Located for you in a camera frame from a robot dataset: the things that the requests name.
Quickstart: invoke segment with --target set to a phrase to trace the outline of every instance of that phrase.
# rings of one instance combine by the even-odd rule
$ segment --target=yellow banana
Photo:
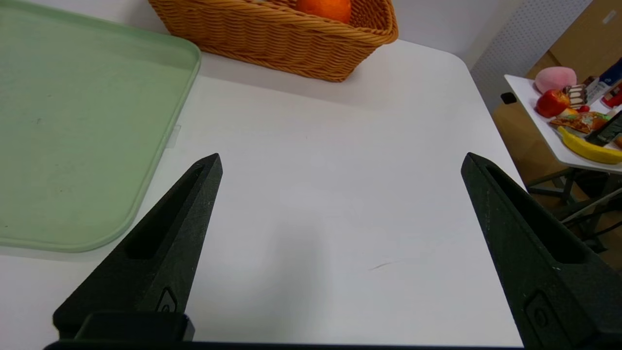
[[[618,164],[622,162],[622,151],[591,144],[577,135],[569,133],[568,130],[561,126],[557,128],[557,131],[562,134],[562,141],[566,147],[570,148],[581,157],[606,164]]]

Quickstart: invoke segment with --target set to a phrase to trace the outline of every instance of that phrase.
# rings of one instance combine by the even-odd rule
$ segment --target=orange
[[[352,13],[350,0],[298,0],[296,10],[345,24],[350,23]]]

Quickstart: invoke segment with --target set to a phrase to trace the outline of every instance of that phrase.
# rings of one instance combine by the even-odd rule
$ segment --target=wicker basket
[[[397,39],[391,0],[352,0],[350,25],[296,11],[296,0],[149,0],[171,34],[203,51],[342,82]]]

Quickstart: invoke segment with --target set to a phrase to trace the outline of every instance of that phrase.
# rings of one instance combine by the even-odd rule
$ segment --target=plastic tray
[[[191,42],[0,0],[0,244],[79,252],[131,224],[200,65]]]

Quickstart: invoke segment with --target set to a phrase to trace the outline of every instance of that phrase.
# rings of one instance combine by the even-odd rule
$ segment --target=red apple
[[[540,96],[536,103],[536,112],[552,118],[570,107],[570,98],[560,90],[549,90]]]

